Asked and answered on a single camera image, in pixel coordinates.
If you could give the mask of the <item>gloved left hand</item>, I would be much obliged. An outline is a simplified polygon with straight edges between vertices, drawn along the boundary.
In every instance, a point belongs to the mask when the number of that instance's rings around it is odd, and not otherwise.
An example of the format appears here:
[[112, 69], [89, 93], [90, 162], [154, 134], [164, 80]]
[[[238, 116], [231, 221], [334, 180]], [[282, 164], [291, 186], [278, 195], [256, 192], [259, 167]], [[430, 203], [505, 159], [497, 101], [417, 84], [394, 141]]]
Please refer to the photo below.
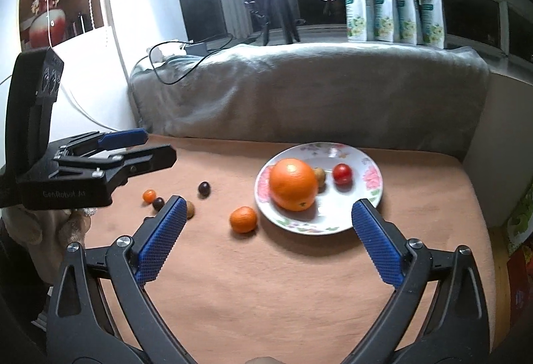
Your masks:
[[3, 208], [2, 219], [8, 235], [28, 251], [42, 281], [52, 285], [67, 246], [73, 242], [85, 246], [95, 212], [92, 208], [31, 211], [18, 204]]

